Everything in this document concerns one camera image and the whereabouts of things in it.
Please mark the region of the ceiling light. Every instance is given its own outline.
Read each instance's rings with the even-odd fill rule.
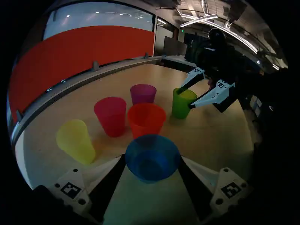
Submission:
[[[161,19],[157,19],[159,22],[162,22],[163,24],[166,24],[166,22],[162,21]]]
[[[176,11],[179,13],[179,15],[181,15],[180,11],[178,9],[176,9]]]
[[[193,20],[198,18],[198,17],[195,17],[195,16],[186,15],[186,14],[181,14],[181,17],[185,17],[185,18],[189,18],[189,19],[193,19]],[[245,40],[241,36],[237,35],[236,33],[232,32],[230,30],[227,30],[224,27],[221,27],[221,26],[219,26],[219,25],[217,25],[213,22],[207,21],[207,20],[200,21],[200,23],[211,25],[212,27],[218,28],[218,29],[230,34],[231,36],[235,37],[240,42],[242,42],[244,45],[246,45],[248,48],[250,48],[254,53],[257,53],[257,49],[250,42],[248,42],[247,40]]]
[[[229,22],[227,21],[226,24],[225,24],[225,27],[226,27],[227,29],[230,29],[231,25],[232,25],[232,23],[231,23],[231,22],[229,23]]]
[[[279,66],[277,66],[275,64],[273,64],[272,67],[275,68],[275,69],[277,69],[277,70],[279,70]]]
[[[192,20],[192,21],[186,22],[186,23],[184,23],[184,24],[181,24],[180,27],[185,27],[185,26],[187,26],[187,25],[191,25],[191,24],[194,24],[194,23],[203,21],[203,20],[210,20],[210,19],[215,19],[215,18],[218,18],[217,14],[212,14],[212,15],[208,15],[208,16],[203,16],[203,17],[194,19],[194,20]]]

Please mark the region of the ceiling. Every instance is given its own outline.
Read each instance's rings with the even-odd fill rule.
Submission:
[[[217,14],[218,18],[211,19],[211,22],[221,27],[230,25],[229,30],[250,42],[258,50],[258,53],[253,53],[240,41],[231,35],[226,35],[232,44],[249,51],[250,54],[265,63],[265,66],[271,70],[273,69],[272,64],[287,67],[283,52],[269,26],[255,9],[244,0],[170,0],[168,6],[166,6],[166,1],[163,0],[146,0],[146,2],[152,2],[156,5],[157,10],[176,8],[179,9],[180,13],[194,17]],[[175,10],[173,15],[179,25],[192,20],[181,17]],[[184,29],[189,28],[199,30],[200,35],[207,35],[212,27],[199,22],[184,27]]]

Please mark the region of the yellow plastic cup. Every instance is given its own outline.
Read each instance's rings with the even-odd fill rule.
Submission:
[[[87,126],[82,120],[64,123],[56,133],[56,143],[60,149],[82,164],[90,164],[95,158]]]

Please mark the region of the window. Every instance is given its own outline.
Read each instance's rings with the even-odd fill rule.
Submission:
[[[43,39],[89,26],[124,26],[153,31],[153,15],[142,10],[108,2],[77,3],[54,10]]]

